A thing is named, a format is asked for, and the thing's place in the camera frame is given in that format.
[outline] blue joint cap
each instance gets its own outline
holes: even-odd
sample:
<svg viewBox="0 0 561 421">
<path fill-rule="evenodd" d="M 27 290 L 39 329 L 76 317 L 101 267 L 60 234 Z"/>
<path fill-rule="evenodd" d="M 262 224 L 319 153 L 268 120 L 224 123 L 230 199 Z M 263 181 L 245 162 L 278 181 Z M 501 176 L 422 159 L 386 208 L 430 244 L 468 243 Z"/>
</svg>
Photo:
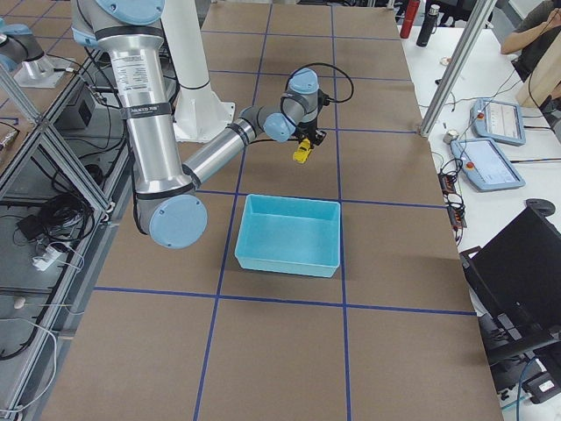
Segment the blue joint cap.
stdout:
<svg viewBox="0 0 561 421">
<path fill-rule="evenodd" d="M 271 139 L 277 142 L 286 142 L 290 135 L 295 132 L 295 125 L 279 112 L 275 112 L 266 118 L 263 129 Z"/>
<path fill-rule="evenodd" d="M 96 0 L 97 4 L 129 25 L 150 25 L 161 18 L 165 0 Z"/>
<path fill-rule="evenodd" d="M 23 24 L 14 24 L 14 25 L 4 25 L 1 29 L 2 33 L 6 35 L 16 36 L 16 35 L 33 35 L 31 29 Z"/>
<path fill-rule="evenodd" d="M 150 218 L 150 236 L 166 248 L 184 248 L 195 243 L 207 227 L 207 210 L 192 195 L 170 197 Z"/>
<path fill-rule="evenodd" d="M 317 81 L 316 72 L 309 68 L 298 70 L 295 75 L 290 78 L 288 87 L 302 95 L 309 95 L 317 92 L 319 83 Z"/>
<path fill-rule="evenodd" d="M 5 68 L 8 72 L 13 72 L 18 68 L 18 64 L 14 60 L 3 54 L 0 54 L 0 66 Z"/>
<path fill-rule="evenodd" d="M 87 46 L 89 48 L 98 48 L 96 37 L 87 32 L 78 31 L 74 27 L 72 28 L 72 33 L 74 34 L 74 41 L 81 46 Z"/>
</svg>

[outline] water bottle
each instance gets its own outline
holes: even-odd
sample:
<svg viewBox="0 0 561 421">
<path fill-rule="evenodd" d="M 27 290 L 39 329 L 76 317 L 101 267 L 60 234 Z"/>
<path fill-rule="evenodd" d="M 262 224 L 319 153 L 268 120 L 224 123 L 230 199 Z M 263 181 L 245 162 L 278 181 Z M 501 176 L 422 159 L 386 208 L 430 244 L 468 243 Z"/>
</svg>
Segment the water bottle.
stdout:
<svg viewBox="0 0 561 421">
<path fill-rule="evenodd" d="M 417 10 L 419 9 L 420 0 L 411 0 L 405 11 L 405 18 L 403 19 L 403 25 L 401 25 L 400 37 L 403 39 L 409 38 L 409 33 L 411 32 L 411 26 L 415 21 L 415 16 Z"/>
<path fill-rule="evenodd" d="M 429 44 L 430 35 L 432 31 L 437 26 L 438 13 L 440 12 L 440 6 L 433 4 L 430 6 L 429 13 L 427 13 L 423 20 L 423 26 L 419 32 L 419 37 L 417 38 L 418 46 L 427 46 Z"/>
</svg>

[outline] red bottle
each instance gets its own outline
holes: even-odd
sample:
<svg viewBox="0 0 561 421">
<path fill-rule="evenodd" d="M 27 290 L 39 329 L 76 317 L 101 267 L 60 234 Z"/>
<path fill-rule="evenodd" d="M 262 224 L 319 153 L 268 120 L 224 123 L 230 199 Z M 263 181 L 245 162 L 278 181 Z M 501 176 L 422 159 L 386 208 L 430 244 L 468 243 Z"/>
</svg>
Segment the red bottle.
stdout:
<svg viewBox="0 0 561 421">
<path fill-rule="evenodd" d="M 400 37 L 406 39 L 409 38 L 411 33 L 411 26 L 415 21 L 415 16 L 419 10 L 420 0 L 409 0 L 407 10 L 405 11 L 405 18 L 403 19 L 403 25 L 401 26 Z"/>
</svg>

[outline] black bottle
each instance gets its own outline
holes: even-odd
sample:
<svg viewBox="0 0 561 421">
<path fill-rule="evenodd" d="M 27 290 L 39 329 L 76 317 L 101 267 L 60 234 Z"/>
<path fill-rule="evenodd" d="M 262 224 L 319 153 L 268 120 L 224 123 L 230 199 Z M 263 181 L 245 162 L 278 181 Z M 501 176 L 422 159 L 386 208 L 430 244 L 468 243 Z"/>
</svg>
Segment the black bottle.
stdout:
<svg viewBox="0 0 561 421">
<path fill-rule="evenodd" d="M 432 31 L 437 27 L 438 13 L 440 11 L 440 6 L 433 4 L 430 6 L 429 13 L 427 13 L 423 20 L 423 26 L 419 32 L 419 37 L 417 38 L 418 46 L 427 46 L 429 44 L 429 38 Z"/>
</svg>

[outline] person's arm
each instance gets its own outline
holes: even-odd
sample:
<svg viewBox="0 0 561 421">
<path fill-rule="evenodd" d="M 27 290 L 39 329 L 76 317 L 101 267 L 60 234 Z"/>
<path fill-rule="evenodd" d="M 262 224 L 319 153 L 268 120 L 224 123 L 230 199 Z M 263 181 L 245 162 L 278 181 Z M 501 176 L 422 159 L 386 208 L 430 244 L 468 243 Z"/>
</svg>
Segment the person's arm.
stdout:
<svg viewBox="0 0 561 421">
<path fill-rule="evenodd" d="M 558 99 L 561 98 L 561 83 L 555 87 L 555 89 L 551 92 L 551 99 Z"/>
<path fill-rule="evenodd" d="M 561 26 L 560 9 L 553 9 L 547 20 L 538 26 L 523 32 L 512 32 L 508 35 L 501 45 L 501 54 L 511 54 L 522 50 L 525 46 L 534 42 L 543 33 Z"/>
</svg>

